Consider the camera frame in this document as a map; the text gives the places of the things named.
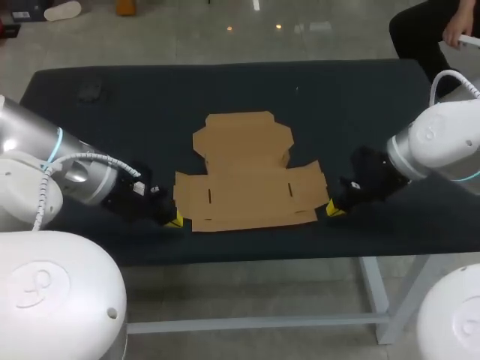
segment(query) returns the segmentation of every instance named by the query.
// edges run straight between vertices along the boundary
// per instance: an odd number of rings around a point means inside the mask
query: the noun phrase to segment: metal table frame
[[[378,344],[393,344],[409,318],[434,285],[446,255],[418,255],[402,280],[396,296],[389,301],[376,257],[361,257],[361,272],[372,312],[339,313],[325,316],[270,316],[227,319],[198,319],[128,324],[128,334],[198,332],[205,330],[283,328],[293,326],[339,326],[377,324]]]

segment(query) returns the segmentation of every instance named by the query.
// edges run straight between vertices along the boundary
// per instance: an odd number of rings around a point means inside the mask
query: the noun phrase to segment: orange object
[[[136,14],[137,4],[135,0],[117,0],[117,15],[131,17]]]

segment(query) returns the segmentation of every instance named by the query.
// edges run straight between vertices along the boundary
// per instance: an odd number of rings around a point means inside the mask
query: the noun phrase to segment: flat cardboard
[[[270,112],[212,114],[193,135],[208,175],[175,174],[178,210],[193,231],[277,227],[316,221],[327,203],[318,161],[287,169],[291,130]]]

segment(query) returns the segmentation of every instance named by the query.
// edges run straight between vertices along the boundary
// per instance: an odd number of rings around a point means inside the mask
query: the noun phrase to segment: gray floor
[[[88,65],[214,64],[395,57],[389,19],[419,0],[139,1],[139,16],[115,15],[114,0],[83,2],[88,12],[55,23],[25,24],[0,44],[0,93],[19,100],[35,71]],[[477,74],[478,56],[453,58]],[[451,256],[457,268],[480,256]],[[380,259],[393,293],[411,258]],[[326,314],[366,310],[354,259],[248,262],[123,269],[130,321]],[[414,323],[393,346],[372,328],[296,328],[141,335],[129,359],[419,358]]]

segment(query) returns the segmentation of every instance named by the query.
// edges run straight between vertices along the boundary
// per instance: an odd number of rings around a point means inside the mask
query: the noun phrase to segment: black pants
[[[450,69],[440,50],[439,42],[450,19],[458,9],[459,0],[428,0],[397,14],[390,21],[390,36],[400,59],[415,59],[432,82],[443,70]],[[480,0],[475,6],[472,36],[480,38]],[[437,95],[454,90],[459,82],[451,77],[442,79]]]

